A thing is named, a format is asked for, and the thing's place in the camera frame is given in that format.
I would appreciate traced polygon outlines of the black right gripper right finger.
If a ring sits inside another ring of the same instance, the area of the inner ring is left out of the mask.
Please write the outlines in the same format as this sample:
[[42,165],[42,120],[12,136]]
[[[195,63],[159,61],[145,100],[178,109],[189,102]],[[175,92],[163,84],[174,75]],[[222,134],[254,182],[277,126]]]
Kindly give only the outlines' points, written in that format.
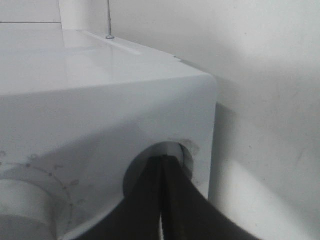
[[188,179],[176,157],[161,157],[165,240],[255,240],[213,207]]

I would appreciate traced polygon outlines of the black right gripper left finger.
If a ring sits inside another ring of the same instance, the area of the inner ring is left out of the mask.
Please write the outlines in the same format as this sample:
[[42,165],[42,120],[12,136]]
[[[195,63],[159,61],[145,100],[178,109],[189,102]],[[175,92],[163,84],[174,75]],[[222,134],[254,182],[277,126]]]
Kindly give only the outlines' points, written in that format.
[[148,159],[131,192],[79,240],[159,240],[163,204],[162,157]]

